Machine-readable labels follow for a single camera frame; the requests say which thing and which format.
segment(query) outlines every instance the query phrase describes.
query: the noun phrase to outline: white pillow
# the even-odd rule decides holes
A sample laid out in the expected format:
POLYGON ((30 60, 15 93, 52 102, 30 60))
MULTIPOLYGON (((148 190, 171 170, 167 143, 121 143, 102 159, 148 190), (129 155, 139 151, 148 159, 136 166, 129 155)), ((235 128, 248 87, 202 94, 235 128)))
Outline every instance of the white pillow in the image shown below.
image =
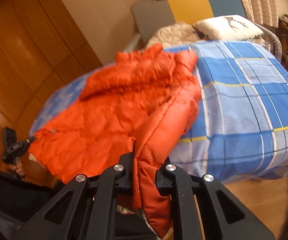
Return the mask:
POLYGON ((193 27, 211 40, 244 41, 263 35, 251 21, 239 15, 220 16, 198 21, 193 27))

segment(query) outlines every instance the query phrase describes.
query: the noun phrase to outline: folded cloth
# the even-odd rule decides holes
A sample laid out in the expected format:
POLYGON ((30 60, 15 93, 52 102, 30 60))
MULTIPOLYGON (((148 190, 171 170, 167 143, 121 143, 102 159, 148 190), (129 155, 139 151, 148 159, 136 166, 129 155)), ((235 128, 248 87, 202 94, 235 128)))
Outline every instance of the folded cloth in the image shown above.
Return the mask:
POLYGON ((159 28, 152 38, 150 38, 146 47, 161 43, 163 48, 169 48, 199 40, 199 36, 191 25, 184 22, 178 22, 170 26, 159 28))
POLYGON ((192 74, 194 51, 118 53, 113 66, 90 75, 76 102, 35 133, 29 151, 58 179, 101 174, 132 151, 132 206, 143 209, 163 237, 171 226, 170 199, 155 187, 156 171, 198 115, 201 88, 192 74))

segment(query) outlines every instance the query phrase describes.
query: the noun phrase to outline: curtain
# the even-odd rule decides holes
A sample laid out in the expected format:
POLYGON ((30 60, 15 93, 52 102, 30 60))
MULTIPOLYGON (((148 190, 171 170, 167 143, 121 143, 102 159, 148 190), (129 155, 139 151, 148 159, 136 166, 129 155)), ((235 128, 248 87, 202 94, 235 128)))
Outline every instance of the curtain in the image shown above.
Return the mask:
POLYGON ((247 19, 278 28, 276 0, 241 0, 247 19))

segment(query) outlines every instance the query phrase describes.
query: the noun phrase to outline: bed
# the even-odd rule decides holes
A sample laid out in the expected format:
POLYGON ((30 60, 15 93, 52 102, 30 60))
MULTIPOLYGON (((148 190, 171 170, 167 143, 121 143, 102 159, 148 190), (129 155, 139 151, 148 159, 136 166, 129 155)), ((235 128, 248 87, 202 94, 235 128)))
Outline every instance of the bed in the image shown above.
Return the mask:
MULTIPOLYGON (((286 70, 271 53, 250 42, 204 41, 166 51, 189 49, 199 57, 194 75, 202 87, 202 101, 198 118, 173 149, 171 162, 192 175, 211 173, 222 182, 287 175, 286 70)), ((31 135, 69 107, 93 73, 54 93, 34 121, 31 135)))

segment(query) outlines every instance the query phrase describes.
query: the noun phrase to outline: yellow headboard panel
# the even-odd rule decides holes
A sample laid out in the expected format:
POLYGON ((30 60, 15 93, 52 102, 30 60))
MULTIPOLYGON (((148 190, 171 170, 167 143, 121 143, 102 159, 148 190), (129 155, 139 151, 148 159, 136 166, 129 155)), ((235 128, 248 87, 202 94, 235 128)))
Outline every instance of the yellow headboard panel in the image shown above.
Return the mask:
POLYGON ((176 22, 194 24, 203 19, 213 18, 208 0, 167 0, 176 22))

